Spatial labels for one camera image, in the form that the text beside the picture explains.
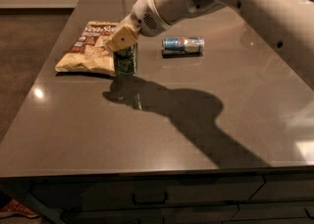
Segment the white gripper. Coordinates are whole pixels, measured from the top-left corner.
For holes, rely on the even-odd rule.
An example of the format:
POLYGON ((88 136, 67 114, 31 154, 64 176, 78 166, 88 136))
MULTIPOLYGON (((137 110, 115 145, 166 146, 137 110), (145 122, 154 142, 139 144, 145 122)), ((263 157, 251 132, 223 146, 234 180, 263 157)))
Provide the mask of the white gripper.
POLYGON ((156 0, 137 0, 119 24, 113 23, 113 31, 103 46, 117 52, 136 44, 140 35, 157 36, 170 27, 158 11, 156 0))

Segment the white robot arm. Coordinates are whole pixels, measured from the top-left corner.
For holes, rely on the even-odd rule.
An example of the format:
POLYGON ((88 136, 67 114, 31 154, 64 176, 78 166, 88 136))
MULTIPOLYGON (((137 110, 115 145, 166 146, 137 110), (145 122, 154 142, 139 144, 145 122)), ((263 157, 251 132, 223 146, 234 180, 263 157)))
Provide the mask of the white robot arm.
POLYGON ((141 35, 156 36, 181 20, 224 6, 236 11, 314 87, 314 3, 308 0, 137 0, 103 46, 119 51, 137 43, 141 35))

